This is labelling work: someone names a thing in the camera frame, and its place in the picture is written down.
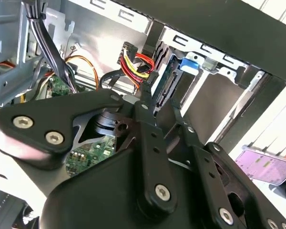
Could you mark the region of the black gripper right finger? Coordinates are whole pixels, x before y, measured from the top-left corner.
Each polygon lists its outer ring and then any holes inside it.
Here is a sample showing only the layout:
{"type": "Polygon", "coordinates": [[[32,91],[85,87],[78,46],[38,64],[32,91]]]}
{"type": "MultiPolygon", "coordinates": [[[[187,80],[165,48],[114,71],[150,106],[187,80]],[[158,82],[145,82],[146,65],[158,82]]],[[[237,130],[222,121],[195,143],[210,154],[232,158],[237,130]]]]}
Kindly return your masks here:
{"type": "Polygon", "coordinates": [[[195,130],[184,122],[180,108],[171,136],[179,139],[170,157],[189,161],[197,182],[204,226],[208,229],[286,229],[286,219],[221,146],[202,145],[195,130]]]}

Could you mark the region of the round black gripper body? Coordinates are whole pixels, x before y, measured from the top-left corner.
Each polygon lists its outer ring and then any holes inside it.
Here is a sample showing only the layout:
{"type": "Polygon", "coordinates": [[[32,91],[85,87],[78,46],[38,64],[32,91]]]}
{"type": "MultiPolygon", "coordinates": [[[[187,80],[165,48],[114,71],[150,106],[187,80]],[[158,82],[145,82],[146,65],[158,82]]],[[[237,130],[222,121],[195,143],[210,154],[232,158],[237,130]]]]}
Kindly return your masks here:
{"type": "Polygon", "coordinates": [[[169,158],[178,198],[177,208],[171,215],[154,218],[140,209],[137,201],[140,177],[136,154],[125,152],[57,186],[43,207],[40,228],[214,228],[196,175],[186,168],[190,155],[176,148],[169,158]]]}

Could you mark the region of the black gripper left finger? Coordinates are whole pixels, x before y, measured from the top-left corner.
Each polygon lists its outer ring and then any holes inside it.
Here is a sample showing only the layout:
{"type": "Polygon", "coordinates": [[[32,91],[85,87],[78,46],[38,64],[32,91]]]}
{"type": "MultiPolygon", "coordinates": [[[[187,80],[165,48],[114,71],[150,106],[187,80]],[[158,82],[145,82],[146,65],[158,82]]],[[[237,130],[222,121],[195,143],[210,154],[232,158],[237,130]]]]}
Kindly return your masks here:
{"type": "Polygon", "coordinates": [[[1,108],[0,189],[41,211],[50,193],[71,179],[64,169],[71,151],[111,135],[117,138],[115,155],[136,154],[139,207],[171,214],[177,196],[152,104],[144,83],[129,99],[100,89],[1,108]]]}

